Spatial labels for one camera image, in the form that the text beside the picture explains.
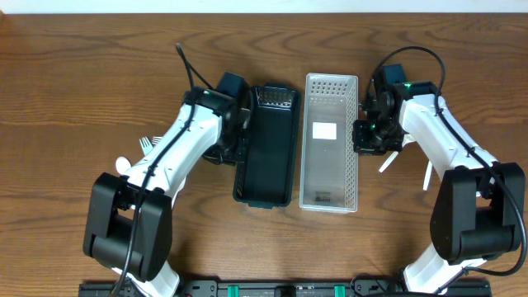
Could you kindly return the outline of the white spoon long diagonal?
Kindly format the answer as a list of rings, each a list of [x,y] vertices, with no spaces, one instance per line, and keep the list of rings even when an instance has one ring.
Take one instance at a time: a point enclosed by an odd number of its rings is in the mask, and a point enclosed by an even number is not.
[[[413,143],[415,141],[416,140],[410,134],[406,134],[403,136],[402,147],[405,147],[407,144]],[[398,151],[392,152],[382,164],[382,166],[379,168],[379,172],[383,172],[385,169],[387,169],[389,165],[394,161],[394,159],[396,159],[397,156]]]

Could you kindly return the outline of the white spoon small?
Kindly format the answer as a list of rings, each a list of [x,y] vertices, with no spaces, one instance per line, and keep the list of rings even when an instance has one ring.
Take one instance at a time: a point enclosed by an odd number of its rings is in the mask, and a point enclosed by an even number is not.
[[[428,187],[430,186],[432,172],[433,172],[433,165],[432,165],[431,161],[429,161],[428,164],[427,164],[427,168],[426,168],[426,172],[424,174],[424,180],[423,180],[423,184],[422,184],[422,189],[424,191],[427,191]]]

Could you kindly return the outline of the clear plastic basket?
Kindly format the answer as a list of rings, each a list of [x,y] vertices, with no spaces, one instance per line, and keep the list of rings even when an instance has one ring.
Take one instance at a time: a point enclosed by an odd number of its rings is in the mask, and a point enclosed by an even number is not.
[[[358,77],[309,73],[305,81],[299,185],[303,210],[352,213],[358,204]]]

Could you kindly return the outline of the black plastic basket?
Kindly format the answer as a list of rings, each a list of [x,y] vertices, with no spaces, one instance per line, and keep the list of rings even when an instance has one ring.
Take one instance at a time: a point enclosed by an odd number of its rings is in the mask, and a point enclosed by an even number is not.
[[[300,93],[284,85],[253,87],[247,151],[237,165],[233,198],[251,207],[290,204],[295,176]]]

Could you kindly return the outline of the mint green plastic fork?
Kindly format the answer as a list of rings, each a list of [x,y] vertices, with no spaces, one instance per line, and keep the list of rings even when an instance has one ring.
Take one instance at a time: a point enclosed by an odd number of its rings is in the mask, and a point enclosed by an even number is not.
[[[142,137],[139,140],[139,144],[144,153],[144,156],[147,156],[153,150],[153,143],[147,136]]]

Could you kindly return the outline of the white fork pointing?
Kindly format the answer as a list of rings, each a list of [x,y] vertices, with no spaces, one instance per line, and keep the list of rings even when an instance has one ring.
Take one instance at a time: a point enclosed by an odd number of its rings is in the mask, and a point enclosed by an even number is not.
[[[151,142],[152,142],[153,145],[157,145],[160,142],[161,139],[162,138],[159,137],[159,136],[153,136]]]

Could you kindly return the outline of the white fork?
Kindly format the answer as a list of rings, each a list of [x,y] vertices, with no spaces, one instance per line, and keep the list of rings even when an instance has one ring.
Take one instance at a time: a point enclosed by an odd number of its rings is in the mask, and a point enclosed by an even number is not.
[[[176,204],[177,197],[178,197],[179,193],[181,192],[181,190],[184,188],[185,184],[186,184],[186,179],[184,179],[180,183],[180,185],[178,186],[178,188],[174,192],[174,195],[172,197],[172,209],[174,208],[174,205]]]

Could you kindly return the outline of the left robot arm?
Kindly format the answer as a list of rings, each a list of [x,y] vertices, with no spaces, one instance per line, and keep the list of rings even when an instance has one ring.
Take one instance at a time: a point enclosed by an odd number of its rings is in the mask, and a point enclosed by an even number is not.
[[[168,263],[172,209],[186,177],[203,157],[234,162],[252,116],[246,87],[193,87],[172,126],[135,165],[94,182],[83,253],[119,273],[111,296],[131,281],[143,296],[174,296],[179,275]]]

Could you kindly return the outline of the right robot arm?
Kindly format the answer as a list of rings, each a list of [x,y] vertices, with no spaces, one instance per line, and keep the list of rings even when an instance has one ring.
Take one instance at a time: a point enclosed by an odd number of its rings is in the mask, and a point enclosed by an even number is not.
[[[522,206],[525,173],[500,163],[476,144],[457,122],[432,82],[377,82],[354,126],[359,154],[399,153],[415,142],[437,172],[441,186],[430,220],[431,244],[403,270],[410,292],[442,294],[470,271],[519,250],[516,273],[526,259],[527,232]]]

